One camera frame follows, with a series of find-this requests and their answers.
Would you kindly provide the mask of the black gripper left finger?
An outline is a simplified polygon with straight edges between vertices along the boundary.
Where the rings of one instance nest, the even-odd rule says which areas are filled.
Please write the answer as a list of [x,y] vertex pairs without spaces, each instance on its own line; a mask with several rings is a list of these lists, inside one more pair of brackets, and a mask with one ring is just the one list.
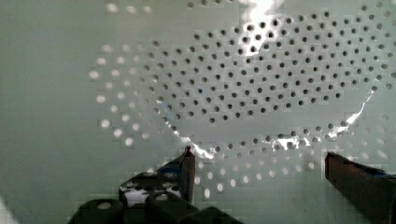
[[67,224],[243,224],[217,207],[192,205],[194,178],[195,156],[185,147],[157,170],[122,183],[117,200],[84,203]]

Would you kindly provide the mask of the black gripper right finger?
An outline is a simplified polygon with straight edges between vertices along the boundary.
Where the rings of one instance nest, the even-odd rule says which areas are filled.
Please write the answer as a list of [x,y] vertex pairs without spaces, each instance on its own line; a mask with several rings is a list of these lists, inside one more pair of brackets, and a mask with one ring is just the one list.
[[325,177],[373,224],[395,224],[395,175],[329,152]]

